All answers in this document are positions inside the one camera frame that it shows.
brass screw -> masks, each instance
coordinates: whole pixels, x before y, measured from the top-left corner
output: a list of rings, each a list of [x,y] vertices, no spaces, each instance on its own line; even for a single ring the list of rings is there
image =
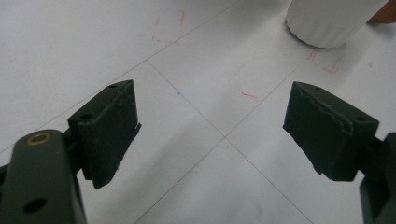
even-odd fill
[[[46,143],[50,139],[50,133],[38,133],[30,137],[26,143],[29,146],[37,146]]]

white floor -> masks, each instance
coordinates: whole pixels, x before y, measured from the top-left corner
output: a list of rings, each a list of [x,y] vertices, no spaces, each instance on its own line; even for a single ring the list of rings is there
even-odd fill
[[[20,137],[67,129],[110,83],[133,79],[140,134],[90,223],[361,224],[359,174],[318,175],[282,129],[293,81],[396,131],[396,26],[366,24],[315,49],[285,24],[290,0],[3,0],[0,165]]]

white container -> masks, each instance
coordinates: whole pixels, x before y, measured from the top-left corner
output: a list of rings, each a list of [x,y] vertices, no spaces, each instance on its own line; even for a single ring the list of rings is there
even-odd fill
[[[293,0],[286,17],[292,33],[309,45],[345,43],[388,0]]]

white cup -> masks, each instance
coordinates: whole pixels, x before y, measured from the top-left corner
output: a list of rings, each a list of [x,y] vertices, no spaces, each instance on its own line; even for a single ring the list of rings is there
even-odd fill
[[[287,25],[309,45],[332,48],[345,43],[388,0],[292,0]]]

